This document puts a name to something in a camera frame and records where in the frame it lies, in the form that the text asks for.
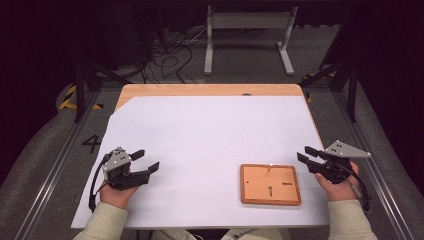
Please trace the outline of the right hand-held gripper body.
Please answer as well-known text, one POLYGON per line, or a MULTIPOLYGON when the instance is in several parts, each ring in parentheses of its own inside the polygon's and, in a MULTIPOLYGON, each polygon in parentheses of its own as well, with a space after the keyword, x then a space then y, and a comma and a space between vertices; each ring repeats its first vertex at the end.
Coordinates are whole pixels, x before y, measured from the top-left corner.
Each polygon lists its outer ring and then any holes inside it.
POLYGON ((318 150, 323 163, 311 161, 310 173, 320 173, 332 184, 339 184, 353 174, 352 158, 370 158, 371 153, 336 140, 324 150, 318 150))

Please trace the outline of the person's right hand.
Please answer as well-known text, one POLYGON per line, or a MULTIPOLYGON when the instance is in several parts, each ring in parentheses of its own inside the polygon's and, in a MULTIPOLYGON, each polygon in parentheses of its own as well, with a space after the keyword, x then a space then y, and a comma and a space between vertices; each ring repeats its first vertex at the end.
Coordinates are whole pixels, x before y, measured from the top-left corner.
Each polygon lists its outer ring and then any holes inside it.
POLYGON ((349 176, 345 181, 339 184, 332 184, 320 173, 316 173, 315 178, 326 192, 329 202, 355 200, 357 198, 353 186, 359 187, 359 182, 354 176, 349 176))

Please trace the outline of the grey metal stand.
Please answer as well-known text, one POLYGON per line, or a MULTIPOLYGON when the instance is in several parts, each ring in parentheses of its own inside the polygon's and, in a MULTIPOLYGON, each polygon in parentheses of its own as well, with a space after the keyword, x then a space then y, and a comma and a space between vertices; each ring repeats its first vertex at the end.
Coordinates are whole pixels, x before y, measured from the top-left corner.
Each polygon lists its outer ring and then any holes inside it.
POLYGON ((285 12, 214 12, 207 9, 207 44, 204 62, 204 74, 211 75, 213 68, 213 30, 214 29, 282 29, 283 38, 276 43, 283 67, 288 76, 294 74, 287 46, 291 36, 298 7, 285 12))

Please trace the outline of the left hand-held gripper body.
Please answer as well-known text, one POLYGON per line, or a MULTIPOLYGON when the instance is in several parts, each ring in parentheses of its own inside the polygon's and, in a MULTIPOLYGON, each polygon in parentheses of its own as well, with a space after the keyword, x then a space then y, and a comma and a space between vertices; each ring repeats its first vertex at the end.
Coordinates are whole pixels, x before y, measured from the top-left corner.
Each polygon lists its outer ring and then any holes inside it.
POLYGON ((105 182, 113 189, 126 190, 139 187, 149 182, 148 170, 132 172, 132 159, 122 147, 117 147, 106 154, 102 160, 102 170, 105 182))

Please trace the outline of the white table cover sheet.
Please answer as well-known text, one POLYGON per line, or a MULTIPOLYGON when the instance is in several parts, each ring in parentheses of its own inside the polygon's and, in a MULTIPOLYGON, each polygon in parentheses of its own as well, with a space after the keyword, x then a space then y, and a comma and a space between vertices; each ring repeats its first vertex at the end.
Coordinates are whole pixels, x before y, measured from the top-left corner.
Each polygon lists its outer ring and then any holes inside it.
POLYGON ((132 170, 160 165, 130 200, 130 229, 326 225, 325 193, 297 159, 307 146, 322 143, 301 96, 134 97, 111 115, 99 153, 144 150, 132 170), (300 205, 242 203, 245 163, 293 166, 300 205))

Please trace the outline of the yellow black hazard tape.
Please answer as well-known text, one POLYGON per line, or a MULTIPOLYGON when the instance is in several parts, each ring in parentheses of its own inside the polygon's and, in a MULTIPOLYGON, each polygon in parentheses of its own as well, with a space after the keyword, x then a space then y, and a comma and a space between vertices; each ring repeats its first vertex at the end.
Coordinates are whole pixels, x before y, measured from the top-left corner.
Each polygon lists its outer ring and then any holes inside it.
MULTIPOLYGON (((66 92, 66 95, 62 101, 62 103, 59 105, 59 109, 77 109, 76 103, 71 103, 71 98, 74 93, 76 93, 76 85, 73 84, 68 91, 66 92)), ((94 104, 92 107, 93 110, 101 110, 103 109, 103 104, 94 104)))

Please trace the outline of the black metal frame strut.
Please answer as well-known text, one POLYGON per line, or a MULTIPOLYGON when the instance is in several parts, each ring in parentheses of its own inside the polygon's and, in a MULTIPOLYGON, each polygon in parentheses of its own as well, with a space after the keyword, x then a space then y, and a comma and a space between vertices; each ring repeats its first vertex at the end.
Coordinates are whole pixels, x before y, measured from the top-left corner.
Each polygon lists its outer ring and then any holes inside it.
POLYGON ((309 86, 330 73, 334 73, 334 77, 329 83, 329 89, 331 91, 340 92, 345 84, 348 84, 347 113, 350 120, 356 122, 355 107, 358 79, 357 70, 353 62, 342 61, 333 64, 308 78, 302 79, 298 85, 301 88, 309 86))
POLYGON ((97 75, 100 72, 106 77, 118 82, 122 85, 130 84, 130 81, 124 79, 121 76, 107 70, 106 68, 95 64, 90 61, 80 61, 75 65, 75 86, 76 86, 76 105, 77 113, 75 122, 78 123, 86 109, 87 104, 85 103, 85 87, 88 87, 90 91, 99 92, 102 88, 101 77, 97 75))

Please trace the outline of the aluminium floor rail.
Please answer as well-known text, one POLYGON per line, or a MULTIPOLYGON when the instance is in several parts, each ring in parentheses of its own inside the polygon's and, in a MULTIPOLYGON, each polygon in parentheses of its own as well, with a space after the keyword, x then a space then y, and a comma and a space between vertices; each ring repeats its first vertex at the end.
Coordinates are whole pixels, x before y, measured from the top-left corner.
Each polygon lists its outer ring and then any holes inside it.
MULTIPOLYGON (((369 147, 365 142, 365 139, 359 129, 359 126, 354 123, 347 111, 347 102, 343 98, 341 93, 334 92, 333 98, 337 103, 340 112, 343 114, 345 121, 347 122, 350 131, 355 139, 356 144, 363 150, 368 150, 369 147)), ((393 198, 391 190, 388 188, 386 181, 384 180, 378 166, 376 165, 374 158, 371 157, 369 160, 363 162, 366 172, 370 177, 376 194, 381 202, 396 235, 399 240, 415 240, 412 232, 410 231, 408 224, 406 223, 396 201, 393 198)))
POLYGON ((28 240, 34 231, 34 228, 40 219, 60 176, 68 162, 70 151, 72 150, 76 139, 85 123, 93 105, 98 99, 99 92, 89 92, 86 94, 87 99, 83 101, 84 110, 77 122, 72 124, 72 127, 67 134, 65 142, 62 144, 54 163, 50 167, 50 171, 39 188, 38 194, 32 203, 24 221, 22 222, 14 240, 28 240))

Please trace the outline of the person's leg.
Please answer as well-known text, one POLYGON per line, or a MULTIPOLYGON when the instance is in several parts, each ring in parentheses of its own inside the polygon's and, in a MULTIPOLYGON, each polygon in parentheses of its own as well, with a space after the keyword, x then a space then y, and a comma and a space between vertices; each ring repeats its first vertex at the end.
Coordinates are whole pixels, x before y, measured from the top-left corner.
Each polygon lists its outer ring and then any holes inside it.
POLYGON ((292 240, 288 229, 230 229, 221 240, 292 240))
POLYGON ((197 240, 191 233, 182 229, 154 230, 151 240, 197 240))

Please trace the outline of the person's left hand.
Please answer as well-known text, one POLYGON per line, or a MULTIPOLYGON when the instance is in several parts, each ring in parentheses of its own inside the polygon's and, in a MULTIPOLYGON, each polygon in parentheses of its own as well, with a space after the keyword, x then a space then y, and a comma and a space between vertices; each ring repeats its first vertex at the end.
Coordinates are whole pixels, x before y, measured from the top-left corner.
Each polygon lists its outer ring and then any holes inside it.
POLYGON ((111 188, 109 185, 105 185, 100 190, 100 201, 126 210, 131 197, 137 192, 137 190, 138 187, 133 187, 120 191, 111 188))

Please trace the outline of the wooden picture frame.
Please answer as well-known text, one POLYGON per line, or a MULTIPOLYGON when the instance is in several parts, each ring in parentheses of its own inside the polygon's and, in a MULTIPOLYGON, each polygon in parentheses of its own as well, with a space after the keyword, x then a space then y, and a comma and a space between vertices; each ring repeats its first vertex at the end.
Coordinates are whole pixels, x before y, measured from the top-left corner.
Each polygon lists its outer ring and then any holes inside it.
POLYGON ((242 164, 240 166, 241 202, 299 206, 301 196, 294 166, 242 164))

